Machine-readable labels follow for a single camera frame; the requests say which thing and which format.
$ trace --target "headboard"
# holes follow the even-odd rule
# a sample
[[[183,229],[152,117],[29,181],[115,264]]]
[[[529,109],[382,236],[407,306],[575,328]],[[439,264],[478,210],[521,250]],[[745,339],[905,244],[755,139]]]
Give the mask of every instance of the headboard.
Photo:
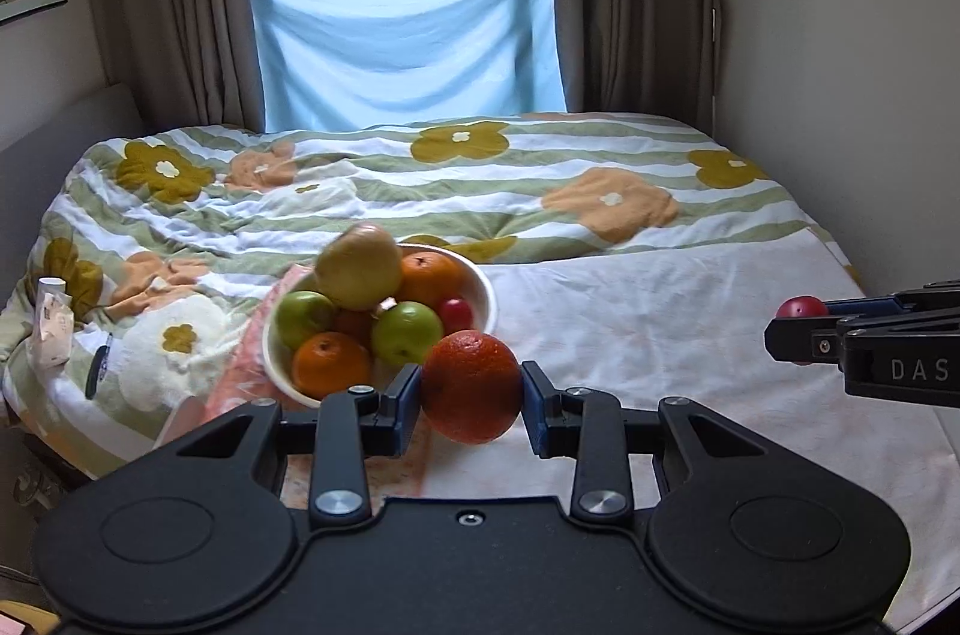
[[[23,275],[40,218],[83,151],[144,133],[130,89],[118,84],[70,105],[0,152],[0,302]]]

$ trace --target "fruit bowl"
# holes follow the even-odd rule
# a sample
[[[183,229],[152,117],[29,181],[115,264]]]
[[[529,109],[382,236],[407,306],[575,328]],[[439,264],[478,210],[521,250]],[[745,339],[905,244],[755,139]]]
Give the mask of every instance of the fruit bowl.
[[[453,258],[464,268],[464,285],[461,290],[462,297],[467,300],[470,309],[473,310],[473,326],[485,332],[488,335],[493,333],[493,327],[496,326],[496,296],[493,295],[493,286],[476,264],[467,258],[443,248],[435,248],[432,245],[419,245],[408,242],[398,243],[403,256],[419,253],[421,251],[438,251],[443,255]],[[314,278],[311,272],[297,281],[291,288],[291,291],[315,290]],[[280,306],[280,297],[270,310],[267,323],[263,327],[263,367],[267,372],[267,377],[277,386],[280,391],[296,400],[307,408],[318,408],[320,400],[307,397],[305,394],[294,389],[293,381],[290,378],[290,370],[293,363],[293,354],[283,343],[275,331],[274,314],[277,307]],[[386,384],[394,376],[395,371],[383,365],[382,362],[376,362],[374,369],[374,379]]]

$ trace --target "bowl of fruit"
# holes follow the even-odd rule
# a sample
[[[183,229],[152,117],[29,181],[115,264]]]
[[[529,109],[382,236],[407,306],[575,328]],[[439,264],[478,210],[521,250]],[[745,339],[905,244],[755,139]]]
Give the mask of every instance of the bowl of fruit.
[[[495,325],[493,287],[475,264],[362,222],[272,307],[264,369],[281,392],[315,408],[335,391],[384,386],[406,363],[422,365],[450,333]]]

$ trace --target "black robotic gripper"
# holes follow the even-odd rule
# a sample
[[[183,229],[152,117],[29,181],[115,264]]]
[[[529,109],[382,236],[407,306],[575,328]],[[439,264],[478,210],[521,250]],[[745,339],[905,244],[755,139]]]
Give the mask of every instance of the black robotic gripper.
[[[534,453],[576,459],[553,496],[388,499],[419,369],[284,415],[254,401],[78,490],[35,536],[59,633],[880,633],[910,557],[881,499],[704,405],[626,410],[523,368]],[[313,453],[309,509],[277,493]],[[659,504],[634,509],[628,455]]]

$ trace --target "striped bedspread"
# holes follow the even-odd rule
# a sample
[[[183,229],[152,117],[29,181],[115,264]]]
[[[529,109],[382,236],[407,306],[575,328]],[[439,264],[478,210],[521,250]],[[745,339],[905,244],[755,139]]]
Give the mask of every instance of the striped bedspread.
[[[179,395],[208,392],[275,280],[359,219],[477,263],[756,242],[811,227],[846,266],[759,167],[659,116],[534,114],[344,134],[176,129],[99,143],[67,176],[0,316],[8,403],[93,476],[145,453]],[[35,373],[26,338],[43,275],[64,277],[80,323],[67,365]],[[90,362],[109,333],[107,376],[88,401]]]

